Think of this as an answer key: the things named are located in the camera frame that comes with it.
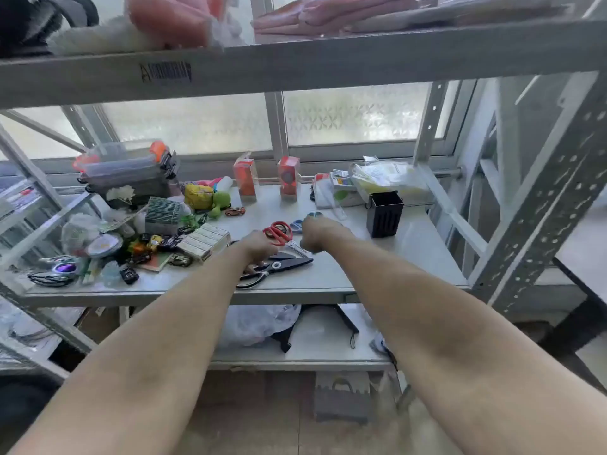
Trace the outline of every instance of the yellow package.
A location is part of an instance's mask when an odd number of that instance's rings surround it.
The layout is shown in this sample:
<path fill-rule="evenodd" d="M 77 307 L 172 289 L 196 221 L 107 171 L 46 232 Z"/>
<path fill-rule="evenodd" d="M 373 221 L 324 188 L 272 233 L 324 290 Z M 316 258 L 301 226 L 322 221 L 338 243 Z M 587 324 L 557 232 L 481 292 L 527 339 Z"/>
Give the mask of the yellow package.
<path fill-rule="evenodd" d="M 183 193 L 185 203 L 195 210 L 213 208 L 213 189 L 203 185 L 188 184 Z"/>

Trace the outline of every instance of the barcode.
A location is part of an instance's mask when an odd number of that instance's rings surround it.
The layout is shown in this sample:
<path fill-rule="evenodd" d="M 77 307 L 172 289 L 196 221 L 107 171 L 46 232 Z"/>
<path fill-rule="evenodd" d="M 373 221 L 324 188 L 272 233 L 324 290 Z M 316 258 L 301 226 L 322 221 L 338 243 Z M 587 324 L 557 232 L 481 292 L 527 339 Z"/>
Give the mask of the barcode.
<path fill-rule="evenodd" d="M 139 64 L 144 83 L 171 81 L 192 82 L 192 67 L 182 60 Z"/>

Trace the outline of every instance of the black container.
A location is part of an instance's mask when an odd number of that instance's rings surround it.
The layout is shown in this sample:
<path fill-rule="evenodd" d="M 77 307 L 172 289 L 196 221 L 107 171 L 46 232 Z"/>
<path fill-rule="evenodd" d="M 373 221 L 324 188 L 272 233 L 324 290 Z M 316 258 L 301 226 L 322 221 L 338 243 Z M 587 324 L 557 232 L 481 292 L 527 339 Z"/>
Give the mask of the black container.
<path fill-rule="evenodd" d="M 367 209 L 367 229 L 372 238 L 396 235 L 401 220 L 402 199 L 395 191 L 372 193 Z"/>

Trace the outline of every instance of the purple lens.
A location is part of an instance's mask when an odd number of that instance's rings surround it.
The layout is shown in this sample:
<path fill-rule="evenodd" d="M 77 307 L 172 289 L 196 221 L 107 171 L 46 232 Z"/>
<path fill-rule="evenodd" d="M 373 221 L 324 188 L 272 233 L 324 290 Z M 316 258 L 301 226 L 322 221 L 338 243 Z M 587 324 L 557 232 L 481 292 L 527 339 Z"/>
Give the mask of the purple lens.
<path fill-rule="evenodd" d="M 63 265 L 57 265 L 55 271 L 58 273 L 74 273 L 76 266 L 73 263 L 65 263 Z"/>

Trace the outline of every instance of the stack of cards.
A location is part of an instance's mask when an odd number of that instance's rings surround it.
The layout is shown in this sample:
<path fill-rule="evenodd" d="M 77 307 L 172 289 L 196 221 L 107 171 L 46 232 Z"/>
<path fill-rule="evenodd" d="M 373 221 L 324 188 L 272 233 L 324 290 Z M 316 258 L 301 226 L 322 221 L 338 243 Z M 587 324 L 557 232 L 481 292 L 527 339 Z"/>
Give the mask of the stack of cards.
<path fill-rule="evenodd" d="M 146 212 L 146 233 L 176 235 L 181 220 L 181 203 L 151 197 Z"/>
<path fill-rule="evenodd" d="M 177 247 L 193 258 L 204 261 L 213 252 L 227 246 L 230 239 L 230 232 L 205 223 L 189 234 Z"/>

